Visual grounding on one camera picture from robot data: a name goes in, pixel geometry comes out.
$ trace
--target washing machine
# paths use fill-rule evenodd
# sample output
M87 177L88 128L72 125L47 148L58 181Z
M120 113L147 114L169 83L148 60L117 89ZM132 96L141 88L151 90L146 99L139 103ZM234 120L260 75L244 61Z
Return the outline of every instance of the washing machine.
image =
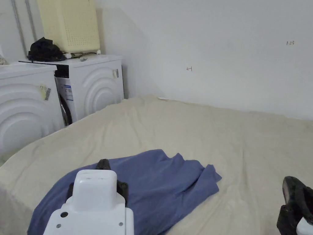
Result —
M0 159L64 127L56 66L0 66Z
M55 79L68 124L124 99L121 60L115 55L87 55L44 62L57 66Z

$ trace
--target blue cloth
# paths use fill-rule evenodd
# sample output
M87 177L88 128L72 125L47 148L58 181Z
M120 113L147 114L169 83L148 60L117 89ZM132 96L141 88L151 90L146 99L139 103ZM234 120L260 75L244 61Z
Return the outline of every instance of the blue cloth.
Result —
M169 158L160 150L109 160L118 180L128 183L128 207L134 212L135 235L165 234L210 195L218 192L221 176L213 165L204 168L196 160L184 160L180 154ZM70 183L83 169L61 178L34 210L28 235L44 233L48 220L66 200Z

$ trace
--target mattress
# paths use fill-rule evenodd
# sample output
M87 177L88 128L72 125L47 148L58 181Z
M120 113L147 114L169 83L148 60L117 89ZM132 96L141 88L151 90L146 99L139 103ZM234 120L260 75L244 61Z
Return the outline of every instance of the mattress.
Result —
M25 234L34 208L67 172L150 149L213 164L223 177L168 234L279 234L282 181L313 186L313 122L156 97L111 105L26 146L0 168L0 233Z

